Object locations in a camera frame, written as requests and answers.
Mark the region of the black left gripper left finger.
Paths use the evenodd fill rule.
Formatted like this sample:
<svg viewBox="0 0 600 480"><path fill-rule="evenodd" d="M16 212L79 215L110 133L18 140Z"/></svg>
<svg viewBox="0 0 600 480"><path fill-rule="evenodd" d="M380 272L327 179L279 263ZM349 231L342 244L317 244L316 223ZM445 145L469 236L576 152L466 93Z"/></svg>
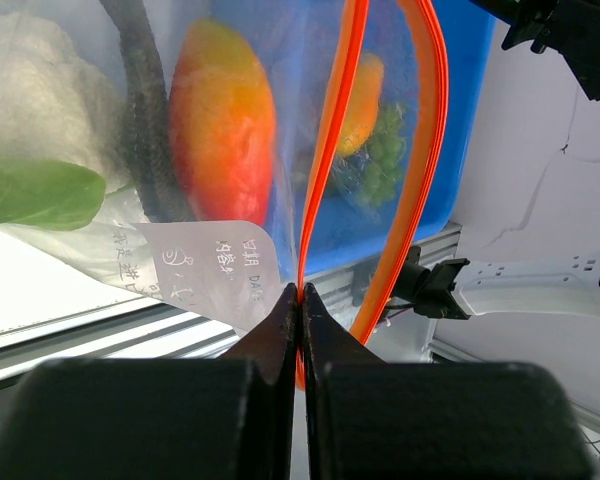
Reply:
<svg viewBox="0 0 600 480"><path fill-rule="evenodd" d="M215 359L60 359L27 374L0 479L285 479L297 289Z"/></svg>

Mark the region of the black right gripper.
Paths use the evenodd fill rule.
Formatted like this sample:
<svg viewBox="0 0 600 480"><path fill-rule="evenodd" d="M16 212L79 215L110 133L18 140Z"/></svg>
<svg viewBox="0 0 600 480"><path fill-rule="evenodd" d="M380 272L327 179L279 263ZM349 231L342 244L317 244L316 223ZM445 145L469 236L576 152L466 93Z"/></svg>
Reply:
<svg viewBox="0 0 600 480"><path fill-rule="evenodd" d="M567 63L585 95L600 100L600 1L483 0L474 3L509 26L501 48L528 42L542 54L551 49Z"/></svg>

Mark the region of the grey fish toy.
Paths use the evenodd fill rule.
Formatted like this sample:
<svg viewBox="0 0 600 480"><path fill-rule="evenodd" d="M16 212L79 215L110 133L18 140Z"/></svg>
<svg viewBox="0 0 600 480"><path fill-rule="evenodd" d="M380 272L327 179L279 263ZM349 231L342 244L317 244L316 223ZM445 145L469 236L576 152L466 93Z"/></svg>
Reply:
<svg viewBox="0 0 600 480"><path fill-rule="evenodd" d="M121 155L144 213L152 222L193 221L172 164L164 73L144 3L100 4L119 33L127 85Z"/></svg>

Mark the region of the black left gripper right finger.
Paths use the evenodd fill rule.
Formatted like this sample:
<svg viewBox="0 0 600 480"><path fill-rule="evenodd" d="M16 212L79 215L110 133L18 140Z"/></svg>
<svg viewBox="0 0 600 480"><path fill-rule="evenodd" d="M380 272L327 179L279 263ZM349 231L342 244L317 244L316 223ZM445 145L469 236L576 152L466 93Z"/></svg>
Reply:
<svg viewBox="0 0 600 480"><path fill-rule="evenodd" d="M570 402L519 362L388 363L328 313L302 303L314 479L589 479Z"/></svg>

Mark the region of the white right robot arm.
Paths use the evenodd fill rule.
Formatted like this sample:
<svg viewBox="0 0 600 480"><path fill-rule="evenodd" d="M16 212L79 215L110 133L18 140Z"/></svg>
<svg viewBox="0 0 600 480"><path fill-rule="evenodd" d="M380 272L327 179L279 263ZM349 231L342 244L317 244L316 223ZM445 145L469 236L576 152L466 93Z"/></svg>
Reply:
<svg viewBox="0 0 600 480"><path fill-rule="evenodd" d="M501 44L529 43L535 54L558 52L590 101L600 103L600 1L481 1L508 24ZM451 292L469 317L547 313L600 318L600 251L563 260L470 262Z"/></svg>

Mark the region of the white cauliflower toy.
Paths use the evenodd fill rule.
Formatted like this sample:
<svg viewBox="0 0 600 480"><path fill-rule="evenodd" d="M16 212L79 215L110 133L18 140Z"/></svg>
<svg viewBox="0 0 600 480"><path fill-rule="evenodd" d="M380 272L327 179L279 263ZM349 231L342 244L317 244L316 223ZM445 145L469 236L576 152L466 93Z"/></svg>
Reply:
<svg viewBox="0 0 600 480"><path fill-rule="evenodd" d="M57 23L0 13L0 224L89 225L127 186L124 99Z"/></svg>

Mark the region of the clear zip top bag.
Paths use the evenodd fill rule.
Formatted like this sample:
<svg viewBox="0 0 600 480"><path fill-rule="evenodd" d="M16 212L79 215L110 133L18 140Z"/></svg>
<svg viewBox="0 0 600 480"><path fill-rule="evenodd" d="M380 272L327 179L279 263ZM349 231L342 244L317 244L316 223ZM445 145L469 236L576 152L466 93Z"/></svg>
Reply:
<svg viewBox="0 0 600 480"><path fill-rule="evenodd" d="M0 1L0 233L239 334L370 260L366 342L449 87L429 1Z"/></svg>

